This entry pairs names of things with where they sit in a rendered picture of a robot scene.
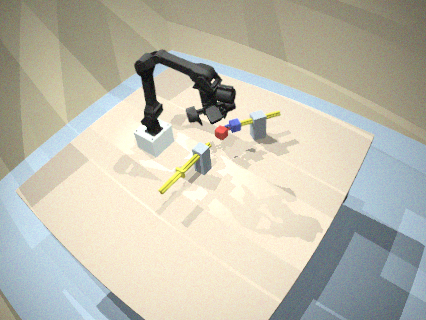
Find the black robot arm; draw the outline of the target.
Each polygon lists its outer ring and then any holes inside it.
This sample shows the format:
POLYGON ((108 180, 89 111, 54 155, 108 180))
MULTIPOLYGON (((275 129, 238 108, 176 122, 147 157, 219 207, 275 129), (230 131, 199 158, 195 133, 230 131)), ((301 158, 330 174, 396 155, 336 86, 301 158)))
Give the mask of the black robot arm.
MULTIPOLYGON (((144 118, 141 120, 141 123, 147 128, 144 132, 152 137, 155 137, 164 129, 160 126, 157 119, 164 109, 162 108, 163 104, 157 101, 153 79, 155 65, 158 63, 167 67, 169 66, 189 76, 191 80, 195 82, 193 88, 198 90, 201 100, 211 101, 215 99, 216 101, 224 103, 234 103, 236 96, 235 89, 232 85, 221 84, 223 80, 220 75, 216 73, 213 66, 189 62, 163 49, 151 53, 144 53, 135 62, 134 67, 137 74, 142 78, 141 83, 146 102, 144 118), (213 79, 215 79, 215 81, 211 83, 213 79)), ((211 124, 221 121, 227 114, 225 108, 218 107, 215 102, 209 107, 203 107, 202 111, 204 115, 207 115, 211 124)))

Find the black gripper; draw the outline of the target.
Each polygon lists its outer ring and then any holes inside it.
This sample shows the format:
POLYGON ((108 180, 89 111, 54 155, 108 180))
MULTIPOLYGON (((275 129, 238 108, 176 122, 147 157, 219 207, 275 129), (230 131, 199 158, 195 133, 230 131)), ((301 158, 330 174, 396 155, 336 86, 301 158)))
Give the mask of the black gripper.
MULTIPOLYGON (((202 111, 203 107, 205 107, 205 106, 209 107, 214 102, 218 105, 218 107, 224 107, 227 114, 237 108, 235 101, 234 101, 233 104, 229 104, 229 103, 224 103, 224 102, 220 102, 220 101, 217 102, 215 99, 213 99, 211 101, 201 100, 201 104, 202 104, 201 109, 196 110, 194 106, 191 106, 191 107, 188 107, 188 108, 185 109, 185 113, 186 113, 188 121, 190 123, 197 121, 201 126, 203 126, 202 121, 200 119, 200 115, 203 115, 203 111, 202 111)), ((226 118, 227 114, 225 115, 224 119, 226 118)))

